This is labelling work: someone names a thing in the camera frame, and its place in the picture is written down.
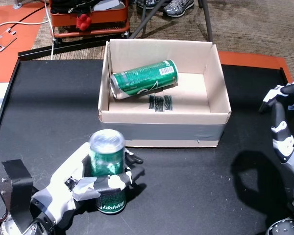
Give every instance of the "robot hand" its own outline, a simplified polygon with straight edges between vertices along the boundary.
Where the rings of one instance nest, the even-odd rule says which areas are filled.
[[[32,179],[22,161],[3,162],[0,195],[6,205],[6,214],[0,219],[0,234],[52,234],[53,227],[62,220],[64,213],[76,209],[77,202],[120,192],[144,172],[139,166],[125,166],[125,172],[118,175],[84,177],[83,162],[88,153],[87,142],[54,172],[46,188],[33,195]],[[143,163],[142,159],[127,149],[125,160],[132,164]]]
[[[280,161],[294,174],[294,137],[288,128],[284,106],[294,110],[294,83],[277,86],[268,92],[260,107],[260,112],[272,108],[272,143]],[[294,235],[294,219],[287,218],[273,224],[267,231],[268,235]]]
[[[268,92],[260,107],[260,112],[272,107],[272,143],[281,160],[294,174],[294,137],[291,134],[285,118],[284,105],[294,110],[294,83],[277,86]]]

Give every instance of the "green can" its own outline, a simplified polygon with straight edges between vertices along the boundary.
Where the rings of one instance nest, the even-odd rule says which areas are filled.
[[[95,132],[90,140],[91,175],[93,177],[116,175],[124,172],[125,139],[111,129]],[[96,199],[96,207],[106,214],[121,211],[126,205],[124,190]]]
[[[177,83],[178,71],[173,60],[165,60],[111,75],[110,88],[115,99],[148,92]]]

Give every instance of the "can label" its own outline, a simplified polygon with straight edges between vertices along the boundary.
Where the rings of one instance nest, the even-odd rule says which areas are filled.
[[[96,199],[96,206],[98,210],[106,214],[121,211],[125,207],[125,204],[126,200],[124,191],[113,195],[102,196]]]
[[[124,149],[109,154],[101,154],[91,151],[91,175],[93,177],[99,177],[123,173],[123,155]],[[117,213],[121,211],[125,205],[126,199],[124,190],[112,195],[101,196],[96,199],[96,206],[98,210],[107,214]]]
[[[172,60],[114,74],[119,89],[127,95],[172,85],[177,82],[177,76],[177,69]]]

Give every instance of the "open cardboard box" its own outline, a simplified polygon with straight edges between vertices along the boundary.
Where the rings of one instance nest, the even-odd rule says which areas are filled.
[[[149,109],[149,96],[115,100],[110,92],[113,73],[171,59],[178,86],[157,89],[155,96],[172,96],[173,110]],[[120,131],[126,146],[216,147],[231,107],[216,45],[211,42],[116,39],[107,42],[98,102],[102,128]]]

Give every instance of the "black table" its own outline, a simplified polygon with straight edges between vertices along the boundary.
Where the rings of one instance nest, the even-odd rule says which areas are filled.
[[[42,189],[100,129],[101,60],[25,61],[11,80],[0,125],[0,161],[22,159]],[[232,115],[217,148],[137,148],[145,176],[117,215],[79,211],[68,235],[256,235],[288,216],[294,178],[257,109],[280,70],[223,66]],[[4,205],[0,199],[0,217]]]

